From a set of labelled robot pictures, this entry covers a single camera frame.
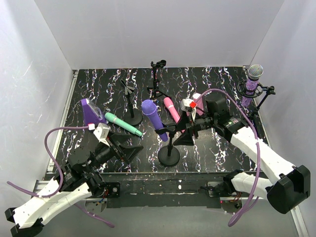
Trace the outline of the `round base stand front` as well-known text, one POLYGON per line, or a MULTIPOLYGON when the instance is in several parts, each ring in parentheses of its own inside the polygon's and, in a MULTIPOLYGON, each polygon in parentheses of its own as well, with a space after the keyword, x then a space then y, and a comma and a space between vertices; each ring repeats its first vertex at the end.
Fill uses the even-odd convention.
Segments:
POLYGON ((163 128, 156 129, 155 132, 158 135, 168 132, 169 142, 167 146, 163 146, 158 151, 158 160, 161 165, 164 167, 173 167, 176 166, 180 160, 180 153, 176 147, 173 146, 172 140, 176 134, 176 124, 162 124, 163 128))

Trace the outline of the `round base stand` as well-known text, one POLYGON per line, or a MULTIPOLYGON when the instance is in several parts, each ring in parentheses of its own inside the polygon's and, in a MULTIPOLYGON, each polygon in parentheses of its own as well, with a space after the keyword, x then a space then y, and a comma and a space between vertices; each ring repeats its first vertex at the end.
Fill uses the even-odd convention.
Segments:
POLYGON ((134 109, 131 102, 131 94, 134 92, 134 87, 128 86, 124 80, 120 80, 122 87, 124 88, 124 95, 127 99, 128 112, 124 115, 123 120, 132 125, 138 126, 143 120, 143 115, 138 109, 134 109))
POLYGON ((167 146, 163 146, 158 151, 158 160, 161 165, 164 167, 173 167, 176 166, 180 160, 180 153, 176 147, 173 146, 172 140, 176 134, 176 124, 162 124, 163 128, 156 129, 155 132, 158 135, 168 132, 169 142, 167 146))

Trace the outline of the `purple plastic microphone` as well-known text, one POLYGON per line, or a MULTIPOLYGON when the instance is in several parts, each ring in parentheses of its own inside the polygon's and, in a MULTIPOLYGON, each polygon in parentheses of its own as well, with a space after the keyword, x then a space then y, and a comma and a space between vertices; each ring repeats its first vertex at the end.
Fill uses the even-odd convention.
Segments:
POLYGON ((143 114, 147 116, 147 118, 150 120, 150 122, 154 126, 155 130, 160 130, 164 128, 161 122, 161 119, 158 115, 157 106, 152 100, 150 99, 144 100, 141 104, 141 108, 142 108, 143 114))

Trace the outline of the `glitter purple microphone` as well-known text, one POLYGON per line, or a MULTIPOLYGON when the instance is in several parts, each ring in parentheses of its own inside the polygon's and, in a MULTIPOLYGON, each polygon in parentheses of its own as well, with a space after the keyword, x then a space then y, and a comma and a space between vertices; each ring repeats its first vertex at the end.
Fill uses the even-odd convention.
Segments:
POLYGON ((251 65, 248 69, 248 79, 246 81, 246 84, 244 86, 244 95, 242 97, 241 105, 243 107, 248 107, 251 103, 252 98, 249 96, 254 95, 255 90, 259 83, 259 78, 263 74, 263 67, 259 64, 251 65))

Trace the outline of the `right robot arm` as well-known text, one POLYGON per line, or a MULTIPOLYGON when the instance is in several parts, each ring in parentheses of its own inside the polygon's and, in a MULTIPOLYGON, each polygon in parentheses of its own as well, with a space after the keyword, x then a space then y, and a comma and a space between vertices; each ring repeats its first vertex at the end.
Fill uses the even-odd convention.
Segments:
POLYGON ((192 146, 199 131, 213 128, 218 135, 243 151, 266 175, 259 178, 241 170, 234 171, 223 178, 223 185, 229 193, 246 192, 259 196, 282 214, 310 196, 311 173, 308 168, 288 162, 257 138, 246 119, 230 113, 223 97, 215 101, 206 100, 205 104, 206 111, 199 116, 197 100, 181 101, 182 115, 176 129, 183 133, 174 141, 175 146, 192 146))

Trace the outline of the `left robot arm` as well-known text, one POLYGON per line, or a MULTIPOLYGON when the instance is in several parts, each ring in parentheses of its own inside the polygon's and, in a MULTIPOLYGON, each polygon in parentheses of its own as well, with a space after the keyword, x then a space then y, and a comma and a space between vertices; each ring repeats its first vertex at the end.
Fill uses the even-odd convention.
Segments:
POLYGON ((34 237, 56 215, 85 198, 120 196, 118 181, 105 181, 98 169, 112 158, 129 164, 143 146, 127 146, 131 135, 110 132, 105 142, 89 134, 61 168, 62 174, 51 180, 20 207, 5 211, 7 221, 14 223, 10 230, 14 237, 34 237))

